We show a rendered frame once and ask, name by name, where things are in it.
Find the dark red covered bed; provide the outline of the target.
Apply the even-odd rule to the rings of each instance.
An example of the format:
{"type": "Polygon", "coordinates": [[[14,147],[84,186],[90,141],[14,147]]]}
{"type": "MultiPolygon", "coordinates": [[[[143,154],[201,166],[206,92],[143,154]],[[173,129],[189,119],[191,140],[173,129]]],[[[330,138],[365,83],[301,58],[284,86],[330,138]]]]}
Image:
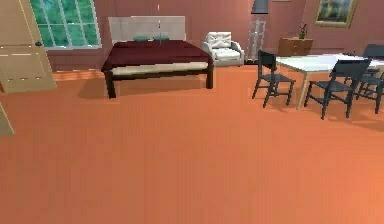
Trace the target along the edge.
{"type": "Polygon", "coordinates": [[[122,80],[204,74],[206,87],[213,87],[213,59],[186,41],[183,16],[110,17],[108,21],[113,46],[101,71],[110,98],[116,96],[114,83],[122,80]],[[170,40],[153,40],[159,35],[170,40]],[[135,42],[134,36],[147,36],[149,41],[135,42]]]}

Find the black dining chair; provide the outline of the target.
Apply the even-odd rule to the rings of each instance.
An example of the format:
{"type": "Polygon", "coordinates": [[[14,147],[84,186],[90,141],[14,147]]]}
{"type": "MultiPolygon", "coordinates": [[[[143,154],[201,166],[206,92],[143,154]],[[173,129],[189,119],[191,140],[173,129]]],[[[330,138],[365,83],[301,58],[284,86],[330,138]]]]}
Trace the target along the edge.
{"type": "Polygon", "coordinates": [[[370,59],[338,60],[333,67],[329,81],[310,81],[303,106],[313,99],[322,105],[321,119],[325,118],[329,102],[338,100],[346,105],[345,117],[349,118],[355,90],[371,63],[370,59]],[[312,95],[312,88],[317,86],[324,90],[322,97],[312,95]]]}
{"type": "Polygon", "coordinates": [[[286,105],[289,105],[291,102],[293,87],[295,80],[286,77],[281,73],[277,73],[277,62],[276,55],[272,53],[265,52],[263,50],[258,51],[258,70],[257,70],[257,81],[252,93],[252,98],[255,98],[256,93],[259,89],[262,88],[261,82],[267,82],[267,85],[264,86],[266,90],[266,96],[264,98],[263,107],[266,107],[269,98],[271,96],[286,96],[286,105]],[[280,83],[288,83],[289,89],[287,92],[280,92],[278,90],[280,83]]]}
{"type": "Polygon", "coordinates": [[[379,113],[381,98],[384,94],[384,72],[376,77],[374,75],[363,76],[360,80],[360,86],[355,93],[356,99],[360,97],[375,101],[375,113],[379,113]]]}
{"type": "Polygon", "coordinates": [[[363,57],[384,60],[384,45],[368,44],[363,51],[363,57]]]}

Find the grey shade floor lamp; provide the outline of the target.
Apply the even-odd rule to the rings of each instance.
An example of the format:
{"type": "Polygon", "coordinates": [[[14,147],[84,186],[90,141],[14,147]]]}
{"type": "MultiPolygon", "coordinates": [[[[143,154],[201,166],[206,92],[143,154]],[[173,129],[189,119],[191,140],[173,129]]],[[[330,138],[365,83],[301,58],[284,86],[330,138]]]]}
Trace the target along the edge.
{"type": "Polygon", "coordinates": [[[255,64],[258,60],[258,51],[263,49],[266,21],[261,19],[262,15],[268,14],[268,0],[253,0],[251,14],[257,18],[249,23],[245,63],[255,64]]]}

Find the brown wooden chest of drawers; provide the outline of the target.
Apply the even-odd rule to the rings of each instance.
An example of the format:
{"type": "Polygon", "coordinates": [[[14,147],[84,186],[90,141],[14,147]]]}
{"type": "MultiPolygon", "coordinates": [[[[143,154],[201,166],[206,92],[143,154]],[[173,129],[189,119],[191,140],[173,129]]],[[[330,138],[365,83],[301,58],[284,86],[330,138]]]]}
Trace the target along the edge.
{"type": "Polygon", "coordinates": [[[312,39],[281,38],[277,55],[281,57],[305,56],[310,53],[312,44],[312,39]]]}

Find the white dining table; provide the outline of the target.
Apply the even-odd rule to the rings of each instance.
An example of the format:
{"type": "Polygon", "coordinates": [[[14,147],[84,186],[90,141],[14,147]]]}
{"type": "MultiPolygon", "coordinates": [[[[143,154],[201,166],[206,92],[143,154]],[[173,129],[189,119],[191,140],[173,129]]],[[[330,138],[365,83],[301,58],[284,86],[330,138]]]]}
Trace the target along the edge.
{"type": "Polygon", "coordinates": [[[306,96],[309,78],[314,74],[329,74],[339,60],[363,60],[361,56],[344,54],[321,54],[307,56],[277,57],[276,63],[282,67],[294,70],[303,75],[296,109],[299,110],[306,96]]]}

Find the white framed window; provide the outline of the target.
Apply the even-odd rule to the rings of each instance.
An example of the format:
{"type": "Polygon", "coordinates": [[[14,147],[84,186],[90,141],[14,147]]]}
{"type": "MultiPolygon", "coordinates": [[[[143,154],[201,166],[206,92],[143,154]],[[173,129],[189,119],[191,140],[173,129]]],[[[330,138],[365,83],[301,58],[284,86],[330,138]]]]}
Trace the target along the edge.
{"type": "Polygon", "coordinates": [[[102,46],[94,0],[30,0],[46,50],[102,46]]]}

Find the beige room door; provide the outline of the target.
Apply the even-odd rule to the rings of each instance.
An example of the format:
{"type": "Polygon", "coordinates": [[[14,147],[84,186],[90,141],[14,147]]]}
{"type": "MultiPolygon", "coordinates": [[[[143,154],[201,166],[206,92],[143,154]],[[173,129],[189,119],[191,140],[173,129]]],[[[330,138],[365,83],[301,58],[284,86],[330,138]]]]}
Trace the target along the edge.
{"type": "Polygon", "coordinates": [[[0,0],[0,85],[5,93],[57,87],[29,0],[0,0]]]}

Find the gold framed wall picture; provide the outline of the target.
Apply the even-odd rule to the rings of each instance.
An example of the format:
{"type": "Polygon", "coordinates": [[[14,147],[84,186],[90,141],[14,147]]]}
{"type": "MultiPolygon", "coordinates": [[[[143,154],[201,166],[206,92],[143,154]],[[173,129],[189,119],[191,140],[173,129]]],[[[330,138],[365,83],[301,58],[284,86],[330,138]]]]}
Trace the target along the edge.
{"type": "Polygon", "coordinates": [[[315,25],[349,28],[358,0],[319,0],[315,25]]]}

